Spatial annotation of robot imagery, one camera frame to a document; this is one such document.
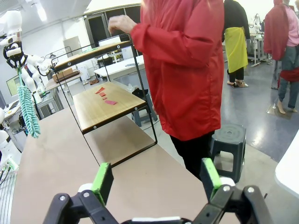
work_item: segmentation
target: wooden shelf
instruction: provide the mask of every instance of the wooden shelf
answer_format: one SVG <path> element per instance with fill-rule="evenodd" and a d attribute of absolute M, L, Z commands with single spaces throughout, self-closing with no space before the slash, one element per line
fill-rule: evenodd
<path fill-rule="evenodd" d="M 108 45 L 105 45 L 105 46 L 94 48 L 91 51 L 88 51 L 86 53 L 74 55 L 72 57 L 69 57 L 65 61 L 58 62 L 56 64 L 55 68 L 54 68 L 54 71 L 59 72 L 63 69 L 66 69 L 66 68 L 71 67 L 73 65 L 76 65 L 78 63 L 84 62 L 86 60 L 92 59 L 96 56 L 107 54 L 111 51 L 119 50 L 121 48 L 125 48 L 125 47 L 128 47 L 128 46 L 131 46 L 130 41 L 124 41 L 124 42 L 120 42 L 120 43 L 113 43 L 113 44 L 108 44 Z"/>
<path fill-rule="evenodd" d="M 116 101 L 117 104 L 107 104 L 99 94 L 95 94 L 101 87 L 105 88 L 103 92 L 107 100 Z M 111 82 L 79 93 L 73 100 L 83 134 L 147 105 L 144 100 Z"/>

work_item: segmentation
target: black plastic stool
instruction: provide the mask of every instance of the black plastic stool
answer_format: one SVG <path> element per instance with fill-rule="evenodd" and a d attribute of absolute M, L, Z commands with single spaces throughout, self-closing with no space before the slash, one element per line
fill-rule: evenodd
<path fill-rule="evenodd" d="M 220 151 L 234 156 L 233 171 L 217 169 L 220 176 L 230 177 L 235 183 L 239 182 L 245 156 L 246 129 L 241 125 L 222 125 L 212 136 L 211 154 L 214 160 Z"/>

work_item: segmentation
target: shoe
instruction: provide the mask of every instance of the shoe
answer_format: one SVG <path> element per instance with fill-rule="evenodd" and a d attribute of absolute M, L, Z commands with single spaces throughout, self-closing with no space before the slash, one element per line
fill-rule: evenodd
<path fill-rule="evenodd" d="M 248 87 L 248 85 L 245 82 L 239 82 L 239 81 L 235 82 L 234 88 L 242 88 L 242 87 Z"/>

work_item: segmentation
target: black metal frame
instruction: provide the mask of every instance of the black metal frame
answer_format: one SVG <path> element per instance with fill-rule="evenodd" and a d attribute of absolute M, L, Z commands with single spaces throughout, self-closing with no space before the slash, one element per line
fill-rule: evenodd
<path fill-rule="evenodd" d="M 144 104 L 141 104 L 141 105 L 135 107 L 135 108 L 132 109 L 132 110 L 128 110 L 128 111 L 125 111 L 125 112 L 123 112 L 123 113 L 120 113 L 120 114 L 118 114 L 117 116 L 114 116 L 113 118 L 107 120 L 106 122 L 103 122 L 102 124 L 97 124 L 97 125 L 95 125 L 94 127 L 88 128 L 87 131 L 82 131 L 82 130 L 81 130 L 81 127 L 80 127 L 80 124 L 78 123 L 78 121 L 77 121 L 77 119 L 76 119 L 76 117 L 75 117 L 75 115 L 74 115 L 74 112 L 73 112 L 72 109 L 71 109 L 71 106 L 70 106 L 70 104 L 69 104 L 69 101 L 67 100 L 67 97 L 66 97 L 66 95 L 65 95 L 65 93 L 64 93 L 64 91 L 63 91 L 64 97 L 65 97 L 65 99 L 66 99 L 66 101 L 67 101 L 67 103 L 68 103 L 69 108 L 71 109 L 71 112 L 72 112 L 72 114 L 73 114 L 73 117 L 74 117 L 74 119 L 75 119 L 75 121 L 76 121 L 76 123 L 77 123 L 77 125 L 78 125 L 78 127 L 79 127 L 79 129 L 80 129 L 80 131 L 81 131 L 81 133 L 82 133 L 82 135 L 83 135 L 83 137 L 84 137 L 84 139 L 85 139 L 85 141 L 86 141 L 86 143 L 87 143 L 87 145 L 88 145 L 88 147 L 89 147 L 89 149 L 90 149 L 90 151 L 91 151 L 92 154 L 93 154 L 93 151 L 91 150 L 91 148 L 90 148 L 90 146 L 89 146 L 89 144 L 88 144 L 88 142 L 87 142 L 87 140 L 86 140 L 84 134 L 86 134 L 86 133 L 88 133 L 88 132 L 90 132 L 90 131 L 93 131 L 93 130 L 95 130 L 95 129 L 97 129 L 97 128 L 99 128 L 99 127 L 101 127 L 101 126 L 103 126 L 103 125 L 105 125 L 105 124 L 107 124 L 107 123 L 110 123 L 110 122 L 112 122 L 112 121 L 114 121 L 114 120 L 116 120 L 116 119 L 118 119 L 118 118 L 120 118 L 120 117 L 123 117 L 123 116 L 125 116 L 126 114 L 129 114 L 129 113 L 131 113 L 131 112 L 133 112 L 133 111 L 135 111 L 135 110 L 139 110 L 139 109 L 142 109 L 142 108 L 147 109 L 147 113 L 149 114 L 149 120 L 150 120 L 150 123 L 151 123 L 151 127 L 152 127 L 152 130 L 153 130 L 153 133 L 154 133 L 155 141 L 154 141 L 152 144 L 150 144 L 150 145 L 148 145 L 148 146 L 146 146 L 146 147 L 144 147 L 144 148 L 138 150 L 137 152 L 135 152 L 135 153 L 133 153 L 133 154 L 131 154 L 131 155 L 125 157 L 124 159 L 122 159 L 122 160 L 116 162 L 115 164 L 112 165 L 112 167 L 115 167 L 115 166 L 117 166 L 117 165 L 123 163 L 124 161 L 127 161 L 127 160 L 131 159 L 132 157 L 134 157 L 134 156 L 136 156 L 136 155 L 138 155 L 138 154 L 144 152 L 145 150 L 147 150 L 147 149 L 153 147 L 154 145 L 156 145 L 157 142 L 158 142 L 158 140 L 157 140 L 157 135 L 156 135 L 156 131 L 155 131 L 155 127 L 154 127 L 154 123 L 153 123 L 152 116 L 151 116 L 150 107 L 149 107 L 149 104 L 148 104 L 147 99 L 146 99 L 146 94 L 145 94 L 145 90 L 144 90 L 144 86 L 143 86 L 143 82 L 142 82 L 142 78 L 141 78 L 140 70 L 139 70 L 139 67 L 138 67 L 137 59 L 136 59 L 136 57 L 137 57 L 136 49 L 135 49 L 134 44 L 133 44 L 133 42 L 132 42 L 131 36 L 130 36 L 130 35 L 128 35 L 128 36 L 129 36 L 129 39 L 130 39 L 129 42 L 124 42 L 124 43 L 121 43 L 121 44 L 119 44 L 119 45 L 117 45 L 117 46 L 113 46 L 113 47 L 109 47 L 109 48 L 106 48 L 106 49 L 104 49 L 104 50 L 101 50 L 101 51 L 100 51 L 100 54 L 99 54 L 99 52 L 97 52 L 97 51 L 95 51 L 95 52 L 91 52 L 90 54 L 86 55 L 85 57 L 80 57 L 80 58 L 78 58 L 78 59 L 75 59 L 72 63 L 71 63 L 71 62 L 63 63 L 62 65 L 59 66 L 59 68 L 55 68 L 55 66 L 54 66 L 54 64 L 53 64 L 53 60 L 55 60 L 55 59 L 57 59 L 57 58 L 59 58 L 59 57 L 62 57 L 62 56 L 64 56 L 64 55 L 67 55 L 67 54 L 69 54 L 70 52 L 69 52 L 69 53 L 66 53 L 66 54 L 64 54 L 64 55 L 58 56 L 58 57 L 56 57 L 56 58 L 53 58 L 53 59 L 51 60 L 52 68 L 53 68 L 54 72 L 57 74 L 59 71 L 61 71 L 61 70 L 63 70 L 63 69 L 67 69 L 67 68 L 69 68 L 69 67 L 71 67 L 71 66 L 74 66 L 74 65 L 76 65 L 76 64 L 78 64 L 78 63 L 81 63 L 81 62 L 87 61 L 87 60 L 89 60 L 89 59 L 92 59 L 92 58 L 94 58 L 94 57 L 96 57 L 96 56 L 102 56 L 102 55 L 104 55 L 104 54 L 106 54 L 106 53 L 109 53 L 109 52 L 111 52 L 111 51 L 119 50 L 119 49 L 122 49 L 122 48 L 124 48 L 124 47 L 131 46 L 132 51 L 133 51 L 133 57 L 134 57 L 135 65 L 136 65 L 136 71 L 137 71 L 137 74 L 138 74 L 138 77 L 139 77 L 139 81 L 140 81 L 140 84 L 141 84 L 141 88 L 142 88 L 143 96 L 144 96 L 144 99 L 145 99 L 145 103 L 144 103 Z M 76 49 L 76 50 L 73 50 L 72 53 L 73 53 L 74 51 L 77 51 L 77 50 L 80 50 L 80 49 L 83 49 L 83 48 L 86 48 L 86 47 L 89 47 L 89 46 L 92 46 L 92 45 L 93 45 L 93 44 L 91 44 L 91 45 L 87 45 L 87 46 L 84 46 L 84 47 L 81 47 L 81 48 Z M 107 69 L 106 69 L 106 72 L 107 72 L 108 80 L 110 81 L 110 77 L 109 77 L 109 74 L 108 74 Z M 58 82 L 59 82 L 60 87 L 62 88 L 58 76 L 57 76 L 57 80 L 58 80 Z M 99 162 L 98 162 L 98 160 L 97 160 L 97 158 L 95 157 L 94 154 L 93 154 L 93 156 L 94 156 L 96 162 L 98 163 L 98 165 L 100 165 Z"/>
<path fill-rule="evenodd" d="M 66 47 L 64 47 L 64 48 L 61 48 L 61 49 L 59 49 L 59 50 L 56 50 L 56 51 L 53 51 L 53 52 L 47 54 L 47 55 L 45 56 L 45 58 L 47 58 L 48 55 L 51 55 L 51 54 L 53 54 L 53 53 L 55 53 L 55 52 L 58 52 L 58 51 L 60 51 L 60 50 L 63 50 L 63 49 L 65 49 L 65 52 L 66 52 L 66 49 L 67 49 L 67 48 L 70 48 L 70 52 L 69 52 L 69 53 L 71 53 L 71 55 L 73 56 L 73 52 L 72 52 L 72 50 L 71 50 L 71 47 L 70 47 L 70 46 L 66 46 Z"/>

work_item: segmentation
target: red jacket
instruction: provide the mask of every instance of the red jacket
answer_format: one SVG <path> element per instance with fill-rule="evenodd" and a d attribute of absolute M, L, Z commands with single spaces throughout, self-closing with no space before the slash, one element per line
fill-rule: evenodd
<path fill-rule="evenodd" d="M 163 130 L 190 140 L 220 128 L 223 0 L 143 0 L 131 32 Z"/>
<path fill-rule="evenodd" d="M 264 51 L 279 61 L 285 55 L 289 21 L 283 4 L 276 5 L 265 18 Z"/>
<path fill-rule="evenodd" d="M 273 3 L 274 3 L 274 5 L 276 6 L 276 5 L 281 4 L 281 3 L 282 3 L 282 0 L 274 0 Z"/>

